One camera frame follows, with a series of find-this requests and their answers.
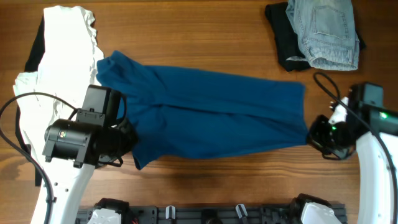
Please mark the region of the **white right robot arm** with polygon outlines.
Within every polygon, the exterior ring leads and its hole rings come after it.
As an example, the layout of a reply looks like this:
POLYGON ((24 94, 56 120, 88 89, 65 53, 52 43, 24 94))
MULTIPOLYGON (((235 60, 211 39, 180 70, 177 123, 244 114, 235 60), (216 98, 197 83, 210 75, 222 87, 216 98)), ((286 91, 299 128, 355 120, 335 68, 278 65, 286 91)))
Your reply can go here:
POLYGON ((310 127, 309 145, 323 158, 342 161, 358 155, 358 223, 397 223, 397 112, 383 105, 382 86, 360 83, 331 104, 310 127))

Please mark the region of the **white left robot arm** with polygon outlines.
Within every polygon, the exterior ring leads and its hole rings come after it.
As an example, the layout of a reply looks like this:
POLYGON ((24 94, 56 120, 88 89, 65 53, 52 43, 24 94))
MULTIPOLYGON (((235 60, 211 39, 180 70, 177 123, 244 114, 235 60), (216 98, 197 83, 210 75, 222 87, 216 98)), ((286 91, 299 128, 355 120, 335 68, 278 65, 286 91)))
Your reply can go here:
POLYGON ((138 142, 126 115, 118 117, 126 97, 117 90, 90 85, 72 120, 58 119, 45 131, 45 178, 32 223, 74 223, 81 198, 95 169, 120 167, 138 142))

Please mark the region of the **blue t-shirt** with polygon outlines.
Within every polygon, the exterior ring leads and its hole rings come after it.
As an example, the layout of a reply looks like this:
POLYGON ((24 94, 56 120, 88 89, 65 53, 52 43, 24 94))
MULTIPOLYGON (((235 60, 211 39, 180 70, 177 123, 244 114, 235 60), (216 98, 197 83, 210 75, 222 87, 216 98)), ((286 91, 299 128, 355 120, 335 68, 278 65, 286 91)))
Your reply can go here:
POLYGON ((306 143, 301 83, 142 65, 118 51, 97 67, 97 80, 126 97, 137 169, 162 156, 214 159, 306 143))

